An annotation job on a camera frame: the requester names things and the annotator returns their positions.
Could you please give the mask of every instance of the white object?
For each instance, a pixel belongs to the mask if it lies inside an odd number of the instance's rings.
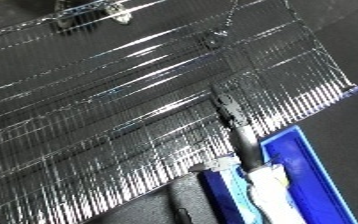
[[[233,165],[240,164],[238,157],[221,157],[204,163],[205,169],[211,169],[213,172],[219,172],[230,169]]]
[[[121,25],[128,25],[132,21],[131,13],[121,3],[111,2],[106,6],[105,11]]]
[[[271,224],[306,224],[297,208],[288,201],[282,165],[264,166],[248,173],[250,195]]]

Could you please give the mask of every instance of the black surface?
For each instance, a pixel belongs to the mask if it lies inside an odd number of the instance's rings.
[[[299,124],[358,219],[358,95]]]
[[[53,0],[1,0],[0,28],[52,12]],[[351,81],[358,83],[358,1],[293,0]],[[358,95],[299,123],[358,219]],[[194,179],[178,192],[197,213],[195,223],[214,223]],[[92,223],[173,223],[167,189],[144,196]]]

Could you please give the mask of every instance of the blue plastic part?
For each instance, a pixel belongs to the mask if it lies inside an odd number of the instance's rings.
[[[203,175],[224,223],[263,224],[261,214],[248,198],[248,184],[240,166],[220,172],[204,171]]]
[[[265,162],[273,158],[274,163],[286,168],[291,198],[308,224],[358,223],[298,126],[262,141],[261,146]],[[204,171],[202,176],[223,223],[263,223],[248,198],[247,182],[239,166],[221,172]]]
[[[290,194],[307,223],[357,223],[319,158],[298,126],[261,143],[274,162],[283,164],[290,179]]]

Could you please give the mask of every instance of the metal grid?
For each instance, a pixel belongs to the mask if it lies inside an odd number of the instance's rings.
[[[129,26],[97,1],[0,30],[1,223],[81,223],[232,151],[212,84],[260,137],[350,86],[287,2],[240,0],[213,48],[230,1],[121,2]]]

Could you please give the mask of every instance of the blue tray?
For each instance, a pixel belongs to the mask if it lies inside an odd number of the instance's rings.
[[[298,126],[261,142],[266,160],[283,164],[293,202],[309,224],[358,223]],[[202,174],[214,207],[227,224],[259,224],[261,216],[246,194],[247,182],[239,167]]]

